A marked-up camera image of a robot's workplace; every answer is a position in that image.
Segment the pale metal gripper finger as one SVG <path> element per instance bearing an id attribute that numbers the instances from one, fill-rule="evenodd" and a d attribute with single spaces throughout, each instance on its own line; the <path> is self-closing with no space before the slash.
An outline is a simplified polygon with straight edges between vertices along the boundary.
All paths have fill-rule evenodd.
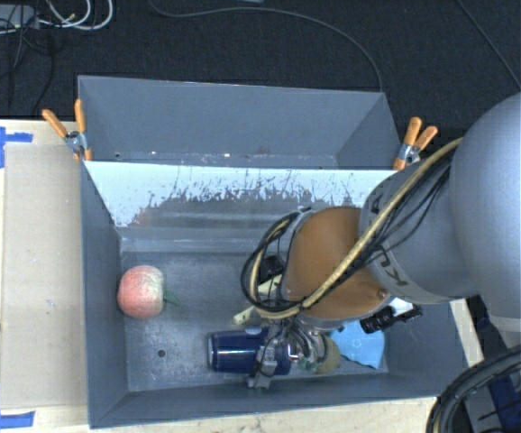
<path id="1" fill-rule="evenodd" d="M 299 358 L 295 342 L 283 340 L 279 344 L 279 369 L 290 370 L 293 363 Z"/>
<path id="2" fill-rule="evenodd" d="M 260 347 L 251 373 L 247 377 L 249 388 L 268 389 L 270 387 L 271 379 L 278 368 L 275 356 L 277 342 L 276 338 L 272 338 Z"/>

